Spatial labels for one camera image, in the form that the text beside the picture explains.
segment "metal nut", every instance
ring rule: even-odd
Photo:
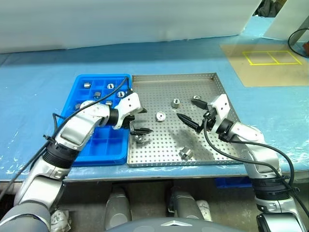
[[[190,160],[193,156],[193,152],[191,149],[184,147],[180,152],[179,152],[180,157],[183,160]]]
[[[112,89],[112,88],[115,88],[115,86],[114,86],[113,83],[110,83],[110,84],[107,85],[107,88]]]
[[[93,98],[95,99],[99,99],[101,97],[101,92],[95,92],[95,94],[93,95]]]
[[[180,106],[180,100],[175,98],[173,101],[172,101],[172,107],[173,108],[179,108]]]
[[[155,118],[158,122],[163,122],[166,118],[166,114],[163,111],[159,111],[156,113]]]
[[[75,108],[75,110],[78,110],[80,107],[81,107],[81,104],[77,103],[74,108]]]
[[[201,99],[202,99],[202,97],[199,96],[199,95],[194,95],[192,98],[193,98],[193,99],[196,99],[196,100],[201,100]]]
[[[90,88],[91,87],[91,83],[90,82],[85,82],[84,83],[84,88]]]
[[[135,135],[134,136],[134,139],[135,141],[138,143],[138,144],[142,144],[145,142],[145,136],[144,135]]]
[[[125,93],[123,91],[120,91],[117,93],[117,97],[123,98],[125,96]]]
[[[105,104],[109,105],[110,107],[112,107],[112,101],[106,101]]]

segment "black cable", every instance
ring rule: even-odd
[[[209,146],[214,149],[216,152],[218,152],[219,154],[228,157],[232,160],[236,160],[242,163],[248,163],[248,164],[255,164],[255,165],[263,165],[263,166],[267,166],[269,167],[277,176],[277,178],[281,179],[282,183],[284,184],[284,186],[286,187],[287,190],[293,190],[293,188],[282,178],[282,176],[279,174],[279,172],[277,171],[277,169],[275,167],[273,167],[271,164],[269,163],[265,163],[265,162],[259,162],[259,161],[253,161],[253,160],[247,160],[247,159],[242,159],[242,158],[238,158],[235,156],[231,156],[219,149],[217,149],[209,140],[208,135],[207,135],[207,122],[204,123],[204,135],[205,135],[205,139],[207,141],[207,143],[209,144]],[[303,210],[305,211],[307,217],[309,218],[309,211],[306,208],[306,206],[304,205],[304,203],[300,200],[299,196],[296,194],[296,192],[291,191],[293,196],[295,197],[295,199],[299,202],[300,206],[303,208]]]
[[[123,79],[123,81],[120,83],[120,85],[115,88],[111,93],[105,95],[103,98],[97,100],[97,101],[94,101],[86,106],[84,106],[83,108],[80,108],[79,110],[75,111],[74,113],[72,113],[70,116],[68,116],[67,118],[64,118],[60,115],[57,115],[55,113],[53,113],[53,119],[54,119],[54,127],[55,127],[55,131],[53,133],[53,136],[52,138],[54,139],[56,137],[56,135],[59,133],[59,131],[61,130],[61,128],[72,118],[74,117],[75,115],[77,115],[79,112],[81,112],[82,110],[94,105],[94,104],[97,104],[101,101],[103,101],[104,99],[107,99],[109,96],[113,95],[117,90],[119,90],[123,85],[124,83],[128,81],[128,87],[129,87],[129,78],[128,77],[125,77],[125,79]],[[60,118],[63,118],[65,119],[59,127],[57,127],[57,119],[56,119],[56,116],[57,117],[60,117]],[[39,150],[37,153],[35,153],[35,155],[24,165],[24,167],[19,170],[19,172],[10,180],[10,182],[8,183],[8,185],[5,187],[5,189],[0,193],[0,201],[2,200],[3,196],[5,195],[5,193],[7,192],[7,190],[11,187],[11,185],[14,183],[14,181],[20,176],[20,174],[33,162],[33,161],[36,161],[44,152],[45,148],[47,147],[47,145],[50,143],[50,141],[47,141]]]
[[[37,159],[42,152],[45,150],[45,148],[47,147],[49,141],[47,141],[39,150],[37,153],[35,153],[35,155],[24,165],[24,167],[18,171],[18,173],[16,173],[16,175],[10,180],[10,182],[8,183],[8,185],[5,187],[5,189],[0,193],[0,201],[2,200],[3,196],[5,195],[5,193],[7,192],[7,190],[11,187],[11,185],[14,183],[14,181],[20,176],[20,174],[35,160]]]
[[[290,160],[290,158],[285,154],[283,153],[282,151],[280,151],[279,149],[275,148],[275,147],[272,147],[272,146],[269,146],[267,144],[261,144],[261,143],[255,143],[255,142],[247,142],[247,141],[234,141],[234,140],[230,140],[229,141],[230,143],[235,143],[235,144],[250,144],[250,145],[257,145],[257,146],[263,146],[263,147],[266,147],[268,149],[271,149],[271,150],[274,150],[275,152],[278,152],[280,155],[282,155],[286,161],[289,163],[289,166],[290,166],[290,181],[289,181],[289,185],[292,186],[293,185],[293,182],[294,182],[294,166],[293,166],[293,163],[292,161]]]
[[[292,49],[292,46],[290,45],[290,39],[291,39],[291,37],[292,37],[295,33],[299,32],[299,31],[302,31],[302,30],[309,30],[309,28],[302,28],[302,29],[298,29],[298,30],[294,31],[294,32],[290,35],[290,37],[289,37],[289,39],[288,39],[288,46],[289,46],[289,48],[290,48],[293,52],[295,52],[296,54],[298,54],[298,55],[300,55],[300,56],[302,56],[302,57],[305,57],[305,58],[309,58],[309,56],[306,56],[306,55],[303,55],[303,54],[301,54],[301,53],[299,53],[299,52],[296,52],[294,49]]]

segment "floor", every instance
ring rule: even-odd
[[[257,232],[255,217],[260,213],[251,188],[217,189],[214,180],[179,179],[152,182],[81,182],[68,184],[60,202],[70,210],[72,232],[103,231],[105,204],[113,185],[122,186],[132,210],[133,220],[145,217],[165,217],[166,195],[172,186],[180,186],[196,200],[207,200],[214,222],[248,232]],[[297,184],[301,199],[309,207],[308,183]],[[300,209],[306,226],[309,222]]]

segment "stainless steel tray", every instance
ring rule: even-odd
[[[201,123],[205,111],[192,105],[190,99],[200,95],[202,100],[210,102],[215,96],[225,93],[216,73],[135,75],[133,89],[148,111],[136,115],[134,126],[150,128],[154,132],[146,135],[143,144],[136,143],[134,137],[130,137],[127,158],[130,167],[237,163],[213,151],[203,132],[196,134],[176,116],[176,113],[182,113]],[[171,107],[174,98],[181,101],[178,109]],[[230,106],[228,118],[239,121],[231,102]],[[166,113],[165,121],[156,122],[155,114],[158,111]],[[209,134],[209,137],[217,148],[238,157],[239,152],[231,144],[220,141],[218,135]],[[193,150],[193,156],[188,161],[182,160],[178,154],[184,147]]]

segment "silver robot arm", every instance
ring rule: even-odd
[[[206,114],[201,126],[193,122],[191,118],[177,114],[179,119],[200,133],[204,126],[208,131],[219,134],[219,139],[225,142],[244,141],[265,144],[262,132],[240,122],[232,122],[226,117],[230,106],[226,94],[217,97],[213,102],[206,103],[201,100],[191,100],[197,107],[205,109]],[[239,157],[246,160],[259,161],[271,164],[281,175],[277,153],[266,147],[247,144],[233,144],[238,151]],[[245,168],[252,181],[256,194],[257,208],[262,211],[257,216],[260,232],[306,232],[295,201],[286,190],[282,179],[275,172],[262,165],[247,164]]]
[[[93,101],[85,101],[81,108]],[[128,117],[143,111],[137,93],[121,99],[114,109],[101,103],[85,108],[72,117],[51,140],[45,154],[34,163],[17,192],[14,207],[0,221],[2,231],[49,231],[49,211],[62,195],[71,166],[86,145],[95,127],[112,125],[120,129]]]

